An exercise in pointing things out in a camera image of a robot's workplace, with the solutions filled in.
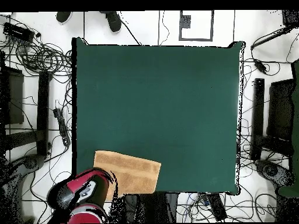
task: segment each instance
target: tan towel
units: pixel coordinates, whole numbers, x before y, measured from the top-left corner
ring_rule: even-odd
[[[119,197],[123,194],[150,194],[155,191],[161,163],[153,162],[111,151],[96,151],[94,167],[100,167],[112,176],[119,185]],[[106,201],[111,201],[115,183],[109,185]]]

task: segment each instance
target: black cable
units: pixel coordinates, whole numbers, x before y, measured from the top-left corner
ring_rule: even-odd
[[[237,205],[239,205],[239,204],[241,204],[241,203],[243,203],[243,202],[251,202],[252,203],[252,206],[237,206]],[[262,206],[260,206],[258,203],[255,203],[255,206],[253,206],[253,201],[252,200],[244,200],[244,201],[242,201],[242,202],[239,202],[239,203],[237,203],[237,204],[235,204],[235,206],[226,206],[226,207],[229,207],[228,209],[226,209],[226,211],[228,211],[228,210],[230,210],[230,209],[232,209],[232,208],[255,208],[256,210],[258,209],[258,208],[260,208],[260,209],[262,209],[264,212],[267,212],[267,213],[269,213],[269,214],[271,214],[270,212],[268,212],[267,210],[265,210],[264,208],[265,207],[262,207]]]
[[[250,65],[245,65],[244,67],[250,67],[250,72],[244,74],[244,77],[245,77],[246,82],[245,82],[245,85],[244,85],[244,87],[243,87],[243,96],[244,96],[246,99],[248,99],[248,98],[245,96],[245,92],[244,92],[244,90],[245,90],[245,88],[247,87],[247,84],[248,84],[248,81],[250,80],[250,77],[251,77],[252,72],[255,71],[255,70],[257,70],[257,68],[254,69],[254,70],[252,70],[252,68],[251,68]]]
[[[167,29],[167,31],[168,31],[168,34],[167,34],[167,37],[166,37],[166,39],[165,40],[163,40],[162,42],[161,42],[161,44],[160,44],[160,46],[163,44],[163,42],[165,42],[165,41],[167,41],[167,39],[168,39],[168,36],[169,36],[169,34],[170,34],[170,32],[169,32],[169,29],[164,25],[164,13],[165,13],[165,10],[163,11],[163,16],[162,16],[162,24],[163,24],[163,26],[164,26],[164,28],[166,28]]]
[[[26,153],[24,154],[24,157],[27,155],[27,153],[28,153],[29,151],[31,151],[31,150],[34,149],[34,148],[36,148],[36,146],[34,146],[33,148],[27,150]]]
[[[253,106],[252,106],[251,108],[247,109],[246,111],[242,112],[242,114],[243,114],[243,113],[246,113],[247,111],[249,111],[249,110],[251,110],[251,109],[253,109]]]
[[[288,51],[288,54],[287,54],[287,57],[286,57],[286,61],[287,61],[287,62],[288,62],[287,58],[288,58],[288,56],[289,56],[290,53],[291,53],[292,46],[293,46],[295,40],[298,40],[298,36],[299,36],[299,33],[297,34],[297,36],[295,37],[295,39],[294,39],[293,42],[291,43],[290,50]]]
[[[199,211],[199,214],[201,214],[204,217],[204,219],[207,220],[208,223],[210,223],[210,221],[208,220],[208,218],[205,215],[203,215],[200,211]]]
[[[260,40],[260,39],[262,39],[262,38],[265,38],[265,37],[267,37],[267,36],[269,36],[269,35],[271,35],[271,34],[274,34],[274,33],[276,33],[276,32],[279,32],[279,31],[281,31],[281,30],[284,30],[284,29],[288,29],[288,27],[282,27],[281,29],[277,29],[277,30],[275,30],[275,31],[273,31],[273,32],[271,32],[271,33],[269,33],[269,34],[266,34],[266,35],[264,35],[264,36],[262,36],[262,37],[259,37],[258,39],[256,39],[256,40],[253,42],[252,45],[255,45],[255,43],[256,43],[258,40]],[[251,57],[252,57],[253,60],[255,60],[256,58],[253,57],[253,53],[252,53],[253,49],[251,49]],[[267,63],[269,63],[269,61],[262,61],[262,60],[259,60],[259,59],[257,59],[257,61],[260,61],[260,62],[267,62]],[[279,63],[281,63],[281,64],[285,64],[285,62],[277,62],[277,61],[271,61],[271,62],[275,62],[275,63],[277,63],[277,64],[279,64]]]
[[[65,148],[64,151],[63,151],[61,154],[57,155],[57,156],[62,156],[67,150],[68,150],[68,148]],[[49,173],[49,172],[45,173],[45,174],[43,175],[43,177],[41,177],[37,182],[35,182],[35,184],[34,184],[32,187],[34,187],[39,181],[41,181],[41,180],[42,180],[48,173]],[[30,189],[28,189],[27,191],[25,191],[25,192],[22,194],[22,196],[24,196],[29,190],[30,190]]]
[[[124,19],[123,14],[122,14],[121,11],[120,11],[120,15],[121,15],[121,18]]]
[[[29,26],[25,25],[24,23],[21,23],[18,20],[15,20],[18,22],[17,25],[22,24],[25,28],[36,31],[37,30],[30,28]],[[68,51],[65,55],[63,54],[63,50],[54,44],[47,43],[43,44],[41,41],[38,41],[35,37],[34,40],[37,42],[37,44],[34,42],[28,44],[26,47],[21,45],[20,43],[17,44],[16,47],[16,57],[20,62],[20,65],[23,65],[25,70],[30,76],[32,75],[28,70],[38,73],[38,71],[51,71],[53,75],[55,76],[64,76],[59,75],[56,72],[66,72],[66,76],[69,76],[68,80],[65,82],[60,82],[55,77],[54,79],[57,80],[60,83],[66,83],[70,82],[71,80],[71,74],[69,71],[67,71],[67,68],[71,68],[71,51]]]
[[[202,203],[202,202],[201,202],[200,194],[197,194],[199,197],[196,198],[196,199],[193,199],[193,198],[191,197],[191,195],[192,195],[192,193],[189,194],[187,203],[188,203],[189,199],[191,199],[194,203],[192,203],[191,205],[186,204],[186,206],[184,206],[184,205],[182,205],[182,204],[178,205],[178,206],[181,206],[181,207],[183,207],[183,208],[185,209],[185,211],[184,211],[183,214],[181,214],[181,213],[179,213],[179,212],[177,211],[177,214],[182,215],[182,222],[184,222],[184,217],[185,217],[185,222],[186,222],[186,220],[187,220],[187,216],[189,216],[189,218],[191,219],[191,222],[194,222],[194,221],[203,221],[203,220],[207,220],[207,221],[209,222],[209,219],[212,219],[212,218],[210,218],[210,216],[211,216],[212,214],[209,215],[208,217],[205,217],[205,216],[202,214],[202,216],[203,216],[205,219],[196,219],[196,218],[195,218],[198,214],[201,214],[201,212],[200,212],[199,209],[204,210],[204,211],[210,211],[210,210],[209,210],[209,209],[203,209],[202,207],[203,207],[204,205],[200,205],[200,203]],[[193,208],[196,208],[197,212],[193,213],[192,210],[191,210],[191,209],[193,209]]]
[[[278,160],[289,160],[289,158],[287,157],[287,158],[281,158],[281,159],[272,159],[272,160],[270,159],[268,161],[270,161],[270,162],[276,162]]]
[[[7,55],[7,57],[5,58],[5,60],[7,60],[8,57],[11,56],[11,54],[12,54],[12,50],[13,50],[13,46],[14,46],[14,45],[15,45],[15,42],[12,43],[12,46],[9,46],[9,52],[8,52],[8,55]]]
[[[12,105],[14,105],[16,108],[20,109],[20,110],[22,111],[22,113],[25,115],[25,117],[27,118],[28,124],[29,124],[30,127],[31,127],[31,130],[32,130],[33,133],[34,133],[35,140],[36,140],[36,142],[37,142],[36,132],[34,131],[33,126],[31,125],[31,123],[30,123],[30,121],[29,121],[29,119],[28,119],[27,114],[23,111],[23,109],[21,109],[20,107],[16,106],[15,104],[13,104],[11,101],[10,101],[10,104],[12,104]]]
[[[249,175],[246,175],[246,176],[239,176],[239,178],[246,178],[246,177],[249,177],[252,173],[253,173],[253,169],[251,169],[251,173]]]
[[[207,219],[215,219],[215,216],[213,216],[213,217],[210,217],[210,216],[212,216],[213,214],[211,214],[211,215],[209,215],[209,216],[207,216]],[[196,220],[196,222],[201,222],[201,221],[205,221],[205,220],[207,220],[207,219],[197,219]]]
[[[56,179],[58,178],[58,176],[61,175],[61,174],[63,174],[63,173],[69,173],[69,175],[72,175],[72,173],[70,173],[70,172],[68,172],[68,171],[62,171],[62,172],[58,173],[58,174],[56,175],[55,179],[54,179],[54,183],[53,183],[53,185],[55,184],[55,181],[56,181]]]
[[[31,184],[30,184],[30,188],[29,188],[29,190],[30,190],[30,192],[32,193],[33,196],[35,196],[35,197],[36,197],[37,199],[39,199],[40,201],[44,202],[45,205],[46,205],[46,208],[44,209],[44,212],[40,215],[40,217],[39,217],[39,219],[38,219],[38,221],[37,221],[37,224],[39,224],[41,217],[44,215],[44,213],[46,212],[46,210],[47,210],[47,208],[48,208],[48,203],[47,203],[47,201],[42,200],[40,197],[38,197],[38,196],[32,191],[32,187],[33,187],[32,184],[33,184],[34,180],[35,180],[35,171],[33,172],[33,180],[32,180],[32,182],[31,182]]]
[[[241,221],[241,220],[238,220],[237,218],[233,218],[233,217],[231,217],[231,216],[227,216],[228,218],[230,218],[230,219],[232,219],[232,222],[234,222],[234,221],[238,221],[238,222],[243,222],[243,221]]]
[[[48,216],[48,218],[46,220],[48,220],[51,216],[53,216],[53,213],[51,213],[50,216]],[[46,220],[44,220],[43,222],[41,222],[40,224],[43,224],[44,222],[46,222]]]
[[[251,198],[252,198],[252,200],[251,200],[251,202],[252,202],[252,207],[253,207],[253,196],[251,195],[251,193],[245,188],[245,187],[243,187],[242,185],[240,185],[250,196],[251,196]],[[243,211],[247,216],[248,216],[248,218],[243,218],[243,217],[237,217],[237,218],[235,218],[236,220],[237,219],[246,219],[246,220],[252,220],[252,218],[253,218],[253,216],[254,216],[254,211],[253,211],[253,208],[252,208],[252,216],[249,216],[245,211]]]
[[[273,195],[271,195],[271,194],[269,194],[269,193],[261,193],[261,194],[259,194],[256,198],[255,198],[255,212],[256,212],[256,214],[257,214],[257,216],[258,216],[258,218],[259,218],[259,220],[261,221],[261,222],[263,222],[262,221],[262,219],[260,218],[260,216],[259,216],[259,211],[258,211],[258,208],[257,208],[257,200],[258,200],[258,198],[260,197],[260,196],[263,196],[263,195],[267,195],[267,196],[269,196],[269,197],[272,197],[272,198],[274,198],[275,200],[277,200]]]
[[[276,72],[276,73],[274,73],[274,74],[272,74],[272,75],[269,75],[269,74],[267,74],[267,73],[265,73],[265,75],[267,75],[267,76],[275,76],[275,75],[277,75],[278,74],[278,72],[280,72],[280,64],[279,63],[277,63],[278,64],[278,71]]]
[[[26,199],[22,199],[21,201],[23,201],[23,202],[44,202],[42,200],[26,200]]]
[[[53,151],[53,142],[54,142],[54,140],[55,140],[57,137],[60,137],[60,135],[55,136],[55,137],[53,138],[53,140],[52,140],[52,143],[51,143],[51,155],[52,155],[52,151]],[[54,181],[53,178],[52,178],[52,175],[51,175],[51,169],[50,169],[50,166],[51,166],[51,155],[50,155],[50,160],[49,160],[49,175],[50,175],[50,178],[51,178],[51,180],[53,181],[53,183],[56,184],[55,181]]]
[[[11,130],[22,130],[22,131],[28,131],[32,130],[31,128],[11,128]],[[59,131],[59,129],[48,129],[48,131]]]
[[[128,30],[129,33],[132,35],[132,37],[133,37],[134,40],[137,42],[137,44],[138,44],[139,46],[141,46],[142,44],[139,43],[139,42],[136,40],[136,38],[135,38],[135,36],[132,34],[131,30],[130,30],[130,29],[128,28],[128,26],[123,22],[123,20],[119,17],[119,14],[118,14],[118,13],[116,13],[116,16],[117,16],[117,18],[119,18],[119,20],[122,22],[122,24],[124,24],[124,26],[127,28],[127,30]]]
[[[72,119],[72,117],[70,117],[66,123],[66,126],[68,126],[68,122]]]
[[[269,67],[269,69],[266,71],[266,72],[269,72],[270,71],[270,65],[269,64],[264,64],[264,65],[267,65]]]
[[[22,105],[37,106],[36,103],[35,103],[35,104],[23,103],[23,102],[17,101],[16,99],[13,99],[13,98],[11,98],[11,100],[13,100],[13,101],[15,101],[15,102],[17,102],[17,103],[20,103],[20,104],[22,104]]]

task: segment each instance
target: green tabletop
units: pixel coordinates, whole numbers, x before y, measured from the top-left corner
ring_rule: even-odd
[[[115,151],[161,162],[157,191],[235,191],[241,47],[77,39],[77,172]]]

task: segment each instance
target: power strip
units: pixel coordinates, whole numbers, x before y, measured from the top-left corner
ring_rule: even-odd
[[[65,147],[69,147],[70,144],[71,144],[71,141],[70,141],[69,136],[68,136],[68,130],[67,130],[67,126],[66,126],[65,121],[64,121],[62,111],[59,108],[55,108],[53,110],[53,113],[54,113],[54,117],[57,118],[57,121],[58,121],[59,132],[60,132],[60,135],[62,137],[63,145]]]
[[[34,32],[9,22],[4,23],[3,34],[9,36],[12,40],[17,40],[24,44],[32,43],[34,37]]]

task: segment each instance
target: black shoe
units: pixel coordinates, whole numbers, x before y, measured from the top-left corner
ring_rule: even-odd
[[[118,18],[116,11],[106,14],[106,18],[108,19],[111,31],[118,33],[121,29],[121,21]]]
[[[61,24],[66,23],[72,17],[72,12],[57,12],[56,20]]]

